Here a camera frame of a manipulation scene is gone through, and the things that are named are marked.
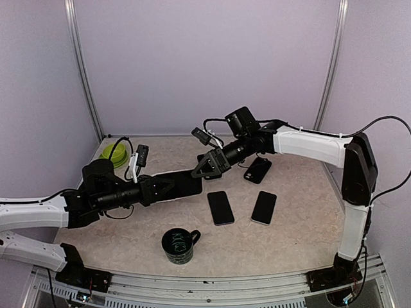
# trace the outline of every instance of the white wall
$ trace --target white wall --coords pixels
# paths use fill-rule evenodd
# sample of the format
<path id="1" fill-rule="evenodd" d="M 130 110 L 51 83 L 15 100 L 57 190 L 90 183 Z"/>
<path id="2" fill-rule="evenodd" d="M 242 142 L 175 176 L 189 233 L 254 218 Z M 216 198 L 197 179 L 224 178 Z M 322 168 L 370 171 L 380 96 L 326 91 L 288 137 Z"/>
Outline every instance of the white wall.
<path id="1" fill-rule="evenodd" d="M 97 147 L 63 1 L 7 0 L 0 9 L 0 196 L 75 187 Z M 52 241 L 55 230 L 16 232 Z M 32 266 L 0 260 L 0 307 L 17 307 Z"/>
<path id="2" fill-rule="evenodd" d="M 105 133 L 189 134 L 247 105 L 312 127 L 338 0 L 76 1 Z M 227 125 L 215 124 L 217 132 Z"/>
<path id="3" fill-rule="evenodd" d="M 379 116 L 411 123 L 411 2 L 352 0 L 326 132 L 352 133 Z M 400 183 L 411 168 L 411 138 L 393 120 L 366 131 L 380 169 L 377 192 Z M 368 245 L 380 252 L 400 307 L 411 290 L 410 184 L 381 197 L 373 210 Z"/>

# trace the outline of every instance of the mug handle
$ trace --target mug handle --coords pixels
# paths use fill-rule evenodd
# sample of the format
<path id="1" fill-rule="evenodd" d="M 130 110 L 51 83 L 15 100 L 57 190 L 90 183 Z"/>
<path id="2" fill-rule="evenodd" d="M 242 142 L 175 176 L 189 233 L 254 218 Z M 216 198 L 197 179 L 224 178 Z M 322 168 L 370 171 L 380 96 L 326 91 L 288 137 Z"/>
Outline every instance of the mug handle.
<path id="1" fill-rule="evenodd" d="M 197 243 L 198 240 L 200 239 L 201 233 L 198 230 L 194 230 L 192 231 L 192 233 L 190 233 L 190 235 L 193 238 L 193 246 L 194 246 L 195 243 Z"/>

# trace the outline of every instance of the mug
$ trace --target mug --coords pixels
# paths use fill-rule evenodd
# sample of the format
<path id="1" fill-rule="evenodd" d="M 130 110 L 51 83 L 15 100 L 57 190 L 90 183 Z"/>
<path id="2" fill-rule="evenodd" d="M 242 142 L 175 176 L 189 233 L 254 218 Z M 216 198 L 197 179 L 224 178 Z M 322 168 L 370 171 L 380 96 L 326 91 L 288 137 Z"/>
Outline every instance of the mug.
<path id="1" fill-rule="evenodd" d="M 192 233 L 181 228 L 168 230 L 162 237 L 161 245 L 167 258 L 174 264 L 185 264 L 193 257 L 193 247 L 200 239 L 198 230 Z"/>

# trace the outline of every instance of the smartphone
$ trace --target smartphone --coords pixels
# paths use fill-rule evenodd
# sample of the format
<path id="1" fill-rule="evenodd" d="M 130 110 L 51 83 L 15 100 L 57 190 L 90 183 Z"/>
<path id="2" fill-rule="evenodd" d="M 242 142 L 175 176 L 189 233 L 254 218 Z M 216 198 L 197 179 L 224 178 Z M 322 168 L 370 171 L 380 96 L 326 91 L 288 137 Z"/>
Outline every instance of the smartphone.
<path id="1" fill-rule="evenodd" d="M 200 160 L 202 160 L 203 157 L 204 157 L 204 154 L 199 154 L 199 155 L 197 155 L 197 161 L 200 162 Z M 205 165 L 205 166 L 202 168 L 202 171 L 203 171 L 203 172 L 210 172 L 210 171 L 212 171 L 212 170 L 213 170 L 213 169 L 211 168 L 211 166 L 210 166 L 209 164 Z M 204 180 L 214 180 L 215 178 L 221 178 L 222 176 L 223 176 L 222 174 L 221 174 L 221 175 L 213 175 L 213 176 L 205 176 L 205 177 L 204 177 Z"/>
<path id="2" fill-rule="evenodd" d="M 267 158 L 257 157 L 244 173 L 244 179 L 255 184 L 260 184 L 271 168 L 271 165 L 271 161 Z"/>
<path id="3" fill-rule="evenodd" d="M 277 196 L 269 192 L 260 191 L 258 194 L 256 206 L 252 211 L 251 220 L 256 223 L 262 223 L 268 226 L 271 222 L 272 214 L 274 213 L 275 202 Z"/>
<path id="4" fill-rule="evenodd" d="M 174 186 L 161 198 L 160 201 L 170 201 L 183 197 L 201 194 L 203 184 L 201 178 L 193 178 L 193 170 L 182 170 L 154 175 L 155 178 L 173 180 Z"/>
<path id="5" fill-rule="evenodd" d="M 225 191 L 210 192 L 207 194 L 207 199 L 216 226 L 228 225 L 234 222 L 234 215 Z"/>

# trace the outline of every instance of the tabletop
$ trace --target tabletop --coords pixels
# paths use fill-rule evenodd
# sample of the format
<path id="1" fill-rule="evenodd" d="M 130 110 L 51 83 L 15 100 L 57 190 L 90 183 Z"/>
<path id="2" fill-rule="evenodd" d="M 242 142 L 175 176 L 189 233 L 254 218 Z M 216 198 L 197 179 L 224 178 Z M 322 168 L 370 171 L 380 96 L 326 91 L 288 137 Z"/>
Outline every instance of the tabletop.
<path id="1" fill-rule="evenodd" d="M 115 139 L 105 139 L 96 152 Z M 150 147 L 141 174 L 193 169 L 197 155 L 210 147 L 194 137 L 135 137 Z M 255 159 L 249 157 L 244 166 Z M 55 243 L 73 244 L 84 264 L 103 270 L 174 277 L 243 277 L 303 271 L 330 266 L 342 235 L 344 213 L 320 162 L 294 155 L 265 155 L 272 162 L 257 185 L 243 179 L 246 169 L 233 166 L 216 180 L 203 180 L 203 192 L 180 200 L 136 205 L 126 220 L 102 217 L 79 229 L 60 229 Z M 123 176 L 126 165 L 116 169 Z M 215 226 L 207 193 L 227 193 L 235 222 Z M 269 226 L 251 221 L 260 191 L 277 195 Z M 126 209 L 109 212 L 121 217 Z M 171 263 L 161 246 L 175 227 L 202 234 L 185 265 Z"/>

